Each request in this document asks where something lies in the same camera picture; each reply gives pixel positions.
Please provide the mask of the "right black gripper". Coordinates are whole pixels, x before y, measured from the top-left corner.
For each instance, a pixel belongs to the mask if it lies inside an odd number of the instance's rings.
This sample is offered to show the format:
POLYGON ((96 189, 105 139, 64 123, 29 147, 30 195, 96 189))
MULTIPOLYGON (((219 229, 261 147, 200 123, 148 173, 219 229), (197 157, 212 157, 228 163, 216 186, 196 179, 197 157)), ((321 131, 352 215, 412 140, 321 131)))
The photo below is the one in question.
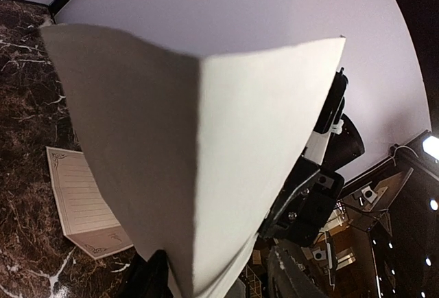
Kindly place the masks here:
POLYGON ((259 236, 311 246, 333 212, 343 186, 340 174, 300 157, 259 227, 259 236))

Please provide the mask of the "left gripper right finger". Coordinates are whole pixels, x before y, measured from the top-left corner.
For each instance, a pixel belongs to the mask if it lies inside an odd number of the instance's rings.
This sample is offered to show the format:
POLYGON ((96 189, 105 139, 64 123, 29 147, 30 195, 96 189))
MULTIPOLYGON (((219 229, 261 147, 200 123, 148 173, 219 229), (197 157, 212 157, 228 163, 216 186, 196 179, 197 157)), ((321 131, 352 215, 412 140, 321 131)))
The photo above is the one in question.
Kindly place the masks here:
POLYGON ((274 246, 268 256, 268 295, 280 298, 326 298, 282 248, 274 246))

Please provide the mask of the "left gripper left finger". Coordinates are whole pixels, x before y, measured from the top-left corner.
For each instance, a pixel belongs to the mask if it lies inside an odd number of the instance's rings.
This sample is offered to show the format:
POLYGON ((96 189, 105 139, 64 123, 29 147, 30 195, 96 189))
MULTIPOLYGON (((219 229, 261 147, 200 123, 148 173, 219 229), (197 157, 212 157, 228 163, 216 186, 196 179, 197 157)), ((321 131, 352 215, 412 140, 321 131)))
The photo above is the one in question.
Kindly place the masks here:
POLYGON ((169 267, 164 250, 155 251, 149 260, 144 260, 135 253, 119 287, 119 296, 122 298, 171 297, 168 280, 169 267))

